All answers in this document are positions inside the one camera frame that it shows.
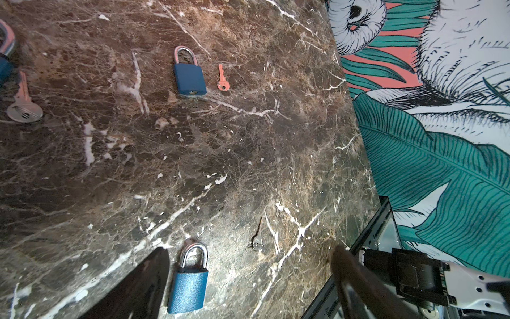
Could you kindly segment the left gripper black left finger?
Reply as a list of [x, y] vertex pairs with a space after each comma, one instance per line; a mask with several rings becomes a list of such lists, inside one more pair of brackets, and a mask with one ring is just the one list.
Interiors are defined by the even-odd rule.
[[167, 249], [153, 250], [82, 318], [157, 318], [169, 275]]

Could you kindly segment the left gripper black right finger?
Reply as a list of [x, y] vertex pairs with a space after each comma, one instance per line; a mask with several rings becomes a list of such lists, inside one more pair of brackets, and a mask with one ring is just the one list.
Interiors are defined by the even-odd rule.
[[334, 248], [330, 268], [345, 318], [418, 318], [344, 246]]

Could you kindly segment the blue padlock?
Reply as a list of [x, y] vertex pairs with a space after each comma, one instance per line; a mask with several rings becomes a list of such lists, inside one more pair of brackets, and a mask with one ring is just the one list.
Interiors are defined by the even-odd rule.
[[[179, 62], [179, 52], [186, 51], [190, 54], [193, 63]], [[202, 68], [199, 66], [195, 53], [186, 46], [180, 45], [174, 50], [174, 75], [178, 93], [183, 96], [204, 96], [207, 94], [205, 78]]]
[[13, 29], [4, 21], [1, 20], [1, 33], [3, 40], [1, 41], [1, 85], [7, 80], [13, 70], [13, 63], [10, 56], [13, 53], [17, 44], [17, 39]]
[[[188, 267], [188, 258], [194, 250], [201, 252], [201, 264]], [[194, 312], [204, 307], [209, 275], [208, 261], [209, 252], [203, 243], [191, 243], [182, 249], [169, 294], [167, 307], [169, 314]]]

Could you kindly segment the silver key with ring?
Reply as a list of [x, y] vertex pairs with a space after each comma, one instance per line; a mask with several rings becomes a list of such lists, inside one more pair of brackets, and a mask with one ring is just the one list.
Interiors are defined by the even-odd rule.
[[260, 218], [256, 232], [255, 232], [254, 236], [252, 237], [250, 244], [248, 245], [248, 247], [251, 248], [253, 251], [260, 251], [263, 248], [263, 243], [262, 243], [262, 239], [260, 236], [261, 227], [262, 227], [262, 217]]

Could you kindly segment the blue padlock front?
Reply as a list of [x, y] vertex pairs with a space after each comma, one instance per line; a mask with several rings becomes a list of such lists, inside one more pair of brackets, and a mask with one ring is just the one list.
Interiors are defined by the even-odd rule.
[[[186, 51], [190, 54], [193, 63], [179, 62], [179, 52]], [[174, 50], [174, 75], [178, 93], [183, 96], [204, 96], [207, 94], [205, 78], [202, 68], [199, 66], [195, 53], [186, 46], [180, 45]]]

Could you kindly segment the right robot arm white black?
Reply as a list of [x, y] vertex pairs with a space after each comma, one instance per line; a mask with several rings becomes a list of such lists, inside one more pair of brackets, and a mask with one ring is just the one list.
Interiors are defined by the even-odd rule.
[[362, 250], [359, 261], [424, 316], [509, 318], [509, 279], [425, 253]]

